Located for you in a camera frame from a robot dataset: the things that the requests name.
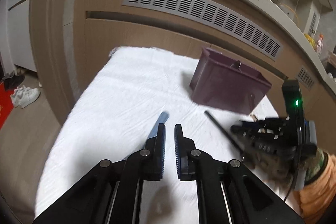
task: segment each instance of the purple basket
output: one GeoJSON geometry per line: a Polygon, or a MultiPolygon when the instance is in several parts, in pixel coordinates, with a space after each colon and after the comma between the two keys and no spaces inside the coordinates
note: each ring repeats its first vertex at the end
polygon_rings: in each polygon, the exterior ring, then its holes
{"type": "Polygon", "coordinates": [[[203,48],[190,87],[195,103],[248,115],[272,84],[256,69],[203,48]]]}

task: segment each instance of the cabinet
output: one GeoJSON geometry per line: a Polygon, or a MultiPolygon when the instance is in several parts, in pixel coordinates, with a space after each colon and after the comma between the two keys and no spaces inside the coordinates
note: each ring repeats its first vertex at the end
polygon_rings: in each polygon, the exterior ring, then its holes
{"type": "Polygon", "coordinates": [[[36,71],[29,35],[29,0],[8,11],[7,33],[13,63],[36,71]]]}

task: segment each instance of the bed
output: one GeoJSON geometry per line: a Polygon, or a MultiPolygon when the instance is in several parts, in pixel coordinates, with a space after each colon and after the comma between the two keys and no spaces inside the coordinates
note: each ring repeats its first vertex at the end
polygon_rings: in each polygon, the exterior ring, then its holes
{"type": "MultiPolygon", "coordinates": [[[[204,111],[208,109],[225,128],[251,117],[192,102],[189,83],[197,63],[157,48],[114,50],[74,106],[49,154],[38,186],[35,217],[100,160],[119,161],[141,149],[160,113],[167,111],[165,171],[160,182],[144,182],[140,223],[199,223],[196,182],[177,178],[174,126],[182,124],[184,136],[192,138],[196,148],[227,162],[239,155],[204,111]]],[[[266,96],[253,114],[277,116],[266,96]]],[[[265,179],[262,173],[257,175],[265,179]]],[[[292,198],[287,203],[299,212],[292,198]]]]}

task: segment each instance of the red rug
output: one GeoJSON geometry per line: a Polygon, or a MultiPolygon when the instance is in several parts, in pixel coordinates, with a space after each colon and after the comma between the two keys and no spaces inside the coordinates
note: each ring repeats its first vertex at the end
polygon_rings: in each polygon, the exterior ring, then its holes
{"type": "Polygon", "coordinates": [[[13,109],[13,104],[11,101],[11,94],[14,90],[5,91],[3,83],[0,83],[0,128],[3,126],[8,115],[13,109]]]}

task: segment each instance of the white sneaker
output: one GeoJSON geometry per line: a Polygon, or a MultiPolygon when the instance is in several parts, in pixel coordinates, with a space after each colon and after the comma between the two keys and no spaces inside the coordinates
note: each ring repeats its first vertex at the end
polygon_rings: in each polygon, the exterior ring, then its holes
{"type": "Polygon", "coordinates": [[[12,104],[14,107],[18,107],[19,106],[19,98],[18,95],[20,94],[20,96],[22,96],[22,92],[23,90],[14,90],[14,93],[10,95],[10,99],[12,100],[12,104]]]}
{"type": "Polygon", "coordinates": [[[25,89],[22,91],[22,93],[19,92],[17,95],[19,106],[24,108],[27,105],[30,105],[39,97],[39,95],[39,89],[25,89]]]}
{"type": "Polygon", "coordinates": [[[20,97],[22,96],[22,92],[24,90],[30,90],[31,88],[26,88],[25,85],[23,85],[21,88],[19,89],[15,89],[14,93],[11,94],[10,98],[12,100],[12,104],[14,107],[18,107],[19,106],[19,98],[18,95],[20,95],[20,97]]]}

